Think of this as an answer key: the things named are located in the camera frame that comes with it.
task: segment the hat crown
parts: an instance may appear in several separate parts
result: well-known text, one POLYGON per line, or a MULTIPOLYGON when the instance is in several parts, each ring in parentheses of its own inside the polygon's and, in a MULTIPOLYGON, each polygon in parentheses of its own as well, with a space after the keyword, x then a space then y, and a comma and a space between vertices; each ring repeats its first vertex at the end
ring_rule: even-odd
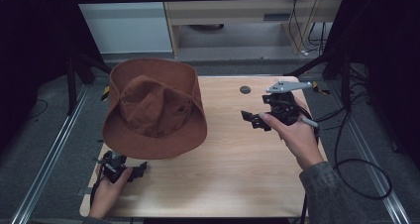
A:
POLYGON ((188 121, 191 100, 190 95, 141 75, 127 83, 119 107, 132 130, 159 138, 179 130, 188 121))

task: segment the human hand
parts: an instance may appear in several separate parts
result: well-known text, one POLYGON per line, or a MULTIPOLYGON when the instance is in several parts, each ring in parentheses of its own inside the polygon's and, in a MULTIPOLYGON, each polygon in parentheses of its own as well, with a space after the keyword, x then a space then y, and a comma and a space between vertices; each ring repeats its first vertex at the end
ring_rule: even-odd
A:
MULTIPOLYGON (((297 105, 306 109, 305 104, 298 98, 295 97, 294 100, 297 105)), ((260 117, 278 133, 281 140, 284 140, 287 148, 296 156, 297 163, 302 169, 324 162, 311 126, 300 120, 290 126, 286 126, 275 117, 266 113, 260 114, 260 117)))
MULTIPOLYGON (((96 173, 98 173, 99 169, 100 166, 96 168, 96 173)), ((108 211, 114 206, 120 196, 121 190, 127 183, 132 171, 133 168, 126 168, 115 183, 112 183, 106 176, 101 179, 95 192, 95 197, 88 215, 89 217, 96 219, 105 218, 108 211)))

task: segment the wooden table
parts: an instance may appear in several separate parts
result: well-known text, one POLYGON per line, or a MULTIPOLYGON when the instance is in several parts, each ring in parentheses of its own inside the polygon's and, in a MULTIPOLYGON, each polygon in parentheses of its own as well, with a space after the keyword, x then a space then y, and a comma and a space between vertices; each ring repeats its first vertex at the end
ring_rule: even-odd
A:
MULTIPOLYGON (((262 95, 279 79, 297 81, 278 76, 199 77, 206 141, 174 159, 148 161, 144 177, 126 185, 110 216, 299 216, 304 190, 295 157, 277 133, 253 129, 241 115, 241 110, 269 111, 262 95), (243 85, 251 93, 242 94, 243 85)), ((306 103, 302 90, 293 93, 306 103)), ((104 145, 99 158, 108 150, 104 145)), ((126 165, 142 162, 127 159, 126 165)), ((93 173, 89 186, 95 179, 93 173)), ((89 195, 85 195, 80 214, 88 212, 89 195)))

